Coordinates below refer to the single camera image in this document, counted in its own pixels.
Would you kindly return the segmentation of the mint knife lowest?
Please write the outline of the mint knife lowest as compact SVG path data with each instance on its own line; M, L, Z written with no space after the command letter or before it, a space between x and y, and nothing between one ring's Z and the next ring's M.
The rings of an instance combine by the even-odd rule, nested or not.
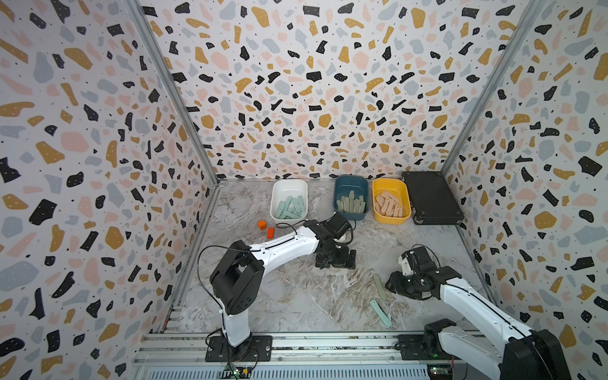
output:
M371 306L372 310L378 315L378 317L380 318L380 321L384 324L384 326L386 326L386 327L392 326L391 318L384 312L384 310L380 307L380 305L378 304L378 302L375 299L372 299L370 301L370 306Z

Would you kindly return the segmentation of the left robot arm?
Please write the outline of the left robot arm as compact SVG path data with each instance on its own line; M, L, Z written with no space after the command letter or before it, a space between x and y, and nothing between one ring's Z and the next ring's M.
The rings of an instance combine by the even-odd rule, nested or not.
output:
M247 349L253 334L249 308L257 300L266 275L301 257L314 257L317 269L354 269L356 251L349 248L355 225L342 214L296 225L280 223L289 231L260 244L242 240L224 246L225 253L209 278L204 291L218 305L222 316L222 338L231 349Z

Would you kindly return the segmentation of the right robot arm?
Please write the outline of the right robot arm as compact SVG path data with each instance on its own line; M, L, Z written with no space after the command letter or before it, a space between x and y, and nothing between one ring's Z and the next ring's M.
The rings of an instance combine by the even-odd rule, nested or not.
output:
M385 288L414 301L438 299L481 333L475 337L450 319L427 324L420 347L430 357L455 356L490 379L569 379L560 341L512 318L449 266L439 266L424 245L405 251Z

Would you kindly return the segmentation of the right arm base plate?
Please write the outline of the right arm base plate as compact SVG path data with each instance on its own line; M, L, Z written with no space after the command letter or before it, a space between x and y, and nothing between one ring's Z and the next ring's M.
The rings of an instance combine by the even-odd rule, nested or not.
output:
M398 335L394 348L402 360L460 360L443 351L439 343L426 333Z

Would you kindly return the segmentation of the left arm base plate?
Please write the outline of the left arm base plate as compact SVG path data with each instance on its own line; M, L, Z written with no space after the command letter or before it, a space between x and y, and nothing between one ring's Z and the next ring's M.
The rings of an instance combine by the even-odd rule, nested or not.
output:
M272 355L272 336L252 335L238 346L231 346L224 336L211 337L205 361L208 363L269 362Z

